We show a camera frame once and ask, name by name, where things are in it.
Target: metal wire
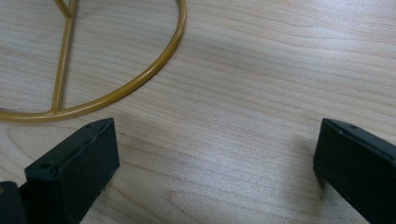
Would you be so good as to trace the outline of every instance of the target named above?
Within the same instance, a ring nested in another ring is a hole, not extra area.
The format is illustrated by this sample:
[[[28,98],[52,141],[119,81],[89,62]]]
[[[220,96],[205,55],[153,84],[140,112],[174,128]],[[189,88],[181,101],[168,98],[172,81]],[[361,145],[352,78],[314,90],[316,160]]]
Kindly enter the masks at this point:
[[[66,23],[64,26],[64,39],[61,47],[61,55],[58,64],[58,72],[55,81],[54,93],[52,96],[51,110],[44,113],[18,113],[18,112],[5,112],[0,111],[0,120],[14,121],[14,122],[42,122],[42,121],[55,121],[60,119],[70,119],[73,117],[81,116],[91,113],[95,110],[103,108],[117,102],[119,99],[125,97],[131,92],[135,91],[149,79],[155,76],[161,68],[169,61],[173,53],[176,51],[185,30],[186,24],[186,2],[185,0],[177,0],[179,8],[179,18],[176,31],[165,48],[163,53],[140,75],[132,79],[130,82],[116,89],[115,91],[102,96],[96,100],[90,101],[83,105],[77,105],[70,108],[62,108],[62,99],[64,93],[64,81],[66,74],[67,59],[70,50],[71,37],[73,32],[73,23],[76,11],[76,1],[70,0],[68,8],[63,6],[63,0],[55,0],[55,3],[64,14]]]

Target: brass wire frame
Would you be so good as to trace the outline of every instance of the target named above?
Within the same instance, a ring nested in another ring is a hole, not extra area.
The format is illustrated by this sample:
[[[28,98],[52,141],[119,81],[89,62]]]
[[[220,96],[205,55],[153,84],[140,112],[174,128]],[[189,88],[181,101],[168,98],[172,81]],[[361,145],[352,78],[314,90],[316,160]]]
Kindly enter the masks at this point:
[[[102,96],[83,105],[76,105],[70,108],[62,108],[64,81],[70,51],[70,43],[73,33],[73,24],[75,19],[77,0],[70,0],[69,6],[64,3],[64,0],[54,1],[58,8],[61,10],[61,12],[64,14],[66,22],[64,26],[64,39],[62,42],[61,54],[58,63],[58,71],[52,96],[51,109],[44,113],[18,113],[0,111],[0,120],[14,122],[55,121],[81,116],[91,113],[105,106],[111,105],[141,87],[161,70],[161,68],[168,62],[168,60],[172,57],[173,53],[176,51],[185,30],[187,14],[186,2],[185,0],[177,0],[179,9],[177,28],[168,46],[157,58],[157,60],[154,61],[154,63],[152,63],[140,75],[105,96]]]

